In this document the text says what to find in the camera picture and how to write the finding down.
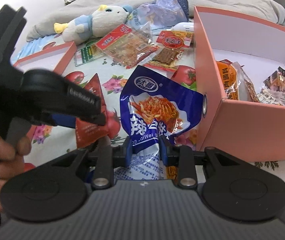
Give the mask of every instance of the gray blanket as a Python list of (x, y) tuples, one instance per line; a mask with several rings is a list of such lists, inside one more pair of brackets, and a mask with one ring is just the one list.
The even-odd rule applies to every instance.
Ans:
[[(68, 23), (81, 15), (90, 15), (101, 4), (129, 4), (134, 9), (154, 0), (76, 0), (73, 3), (52, 12), (34, 25), (27, 35), (27, 41), (54, 34), (54, 23)], [(285, 26), (285, 9), (273, 0), (188, 0), (189, 15), (192, 17), (194, 6), (219, 8), (256, 16)]]

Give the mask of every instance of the black circular pad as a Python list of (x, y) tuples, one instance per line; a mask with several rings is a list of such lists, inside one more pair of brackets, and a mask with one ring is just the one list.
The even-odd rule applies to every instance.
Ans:
[(1, 204), (8, 215), (28, 222), (61, 219), (82, 206), (87, 189), (65, 167), (41, 167), (10, 179)]
[(214, 212), (227, 218), (262, 221), (284, 210), (285, 183), (255, 167), (228, 166), (206, 181), (202, 196)]

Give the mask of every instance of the open pink box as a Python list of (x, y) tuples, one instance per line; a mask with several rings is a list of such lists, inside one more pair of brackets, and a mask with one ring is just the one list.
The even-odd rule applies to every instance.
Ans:
[(285, 27), (195, 7), (194, 32), (197, 90), (207, 97), (197, 150), (214, 146), (248, 162), (285, 160), (285, 106), (227, 99), (216, 64), (229, 59), (244, 65), (257, 92), (279, 66), (285, 69)]
[[(14, 67), (23, 72), (37, 68), (47, 69), (61, 75), (72, 60), (76, 51), (76, 44), (73, 41), (67, 42), (19, 59), (14, 64)], [(27, 133), (30, 140), (33, 138), (35, 129), (36, 126), (32, 125)]]

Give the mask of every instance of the white bottle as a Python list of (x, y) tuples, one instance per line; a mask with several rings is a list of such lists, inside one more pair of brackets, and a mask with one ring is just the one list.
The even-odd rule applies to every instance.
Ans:
[(177, 23), (172, 27), (173, 31), (194, 32), (194, 23)]

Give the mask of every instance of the spiced tofu package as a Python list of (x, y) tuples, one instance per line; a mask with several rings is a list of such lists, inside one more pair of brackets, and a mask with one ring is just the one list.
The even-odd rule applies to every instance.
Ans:
[(160, 179), (160, 135), (175, 137), (201, 119), (203, 95), (143, 66), (137, 66), (120, 96), (121, 124), (132, 139), (128, 168), (117, 168), (115, 179)]
[(125, 24), (118, 26), (104, 36), (96, 43), (96, 46), (127, 69), (135, 67), (159, 48), (141, 32)]
[[(84, 86), (84, 89), (92, 92), (101, 98), (101, 112), (106, 116), (106, 103), (103, 96), (98, 74), (95, 74), (92, 79)], [(108, 135), (109, 129), (107, 124), (99, 126), (94, 123), (82, 121), (76, 118), (76, 143), (77, 148), (84, 148), (101, 137)]]
[(184, 53), (184, 49), (190, 47), (192, 32), (183, 31), (161, 31), (156, 43), (162, 47), (157, 51), (157, 55), (144, 66), (175, 72), (178, 69), (179, 59)]

